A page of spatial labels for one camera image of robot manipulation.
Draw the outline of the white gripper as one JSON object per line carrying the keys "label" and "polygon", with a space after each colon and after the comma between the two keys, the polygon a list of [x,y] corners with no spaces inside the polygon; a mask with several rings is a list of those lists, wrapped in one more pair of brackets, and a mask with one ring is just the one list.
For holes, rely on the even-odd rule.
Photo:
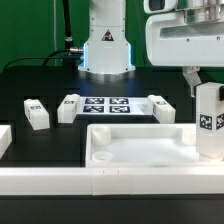
{"label": "white gripper", "polygon": [[[181,12],[159,14],[147,20],[145,32],[149,61],[154,66],[183,67],[192,97],[201,84],[199,67],[224,66],[224,20],[186,24]],[[224,85],[219,100],[224,101]]]}

